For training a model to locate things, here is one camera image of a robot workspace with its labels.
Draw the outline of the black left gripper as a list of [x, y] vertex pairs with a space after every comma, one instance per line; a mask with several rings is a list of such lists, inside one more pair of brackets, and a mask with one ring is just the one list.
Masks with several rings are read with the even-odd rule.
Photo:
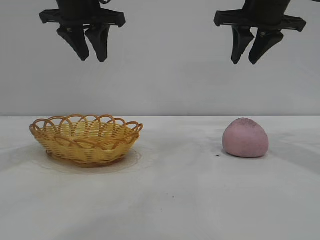
[[[109, 25], [122, 27], [125, 24], [123, 12], [101, 7], [108, 3], [108, 0], [58, 0], [57, 9], [46, 9], [39, 13], [39, 17], [44, 24], [61, 25], [57, 34], [72, 47], [82, 61], [90, 55], [86, 36], [93, 46], [98, 61], [103, 63], [108, 58]], [[81, 25], [91, 26], [84, 33]]]

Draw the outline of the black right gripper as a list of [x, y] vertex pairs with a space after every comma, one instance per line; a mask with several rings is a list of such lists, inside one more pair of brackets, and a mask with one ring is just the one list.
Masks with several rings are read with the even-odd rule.
[[290, 0], [246, 0], [242, 9], [218, 10], [213, 22], [216, 26], [232, 26], [231, 61], [237, 64], [252, 41], [251, 28], [257, 35], [248, 59], [255, 65], [273, 46], [282, 41], [281, 30], [302, 32], [306, 21], [300, 17], [286, 15]]

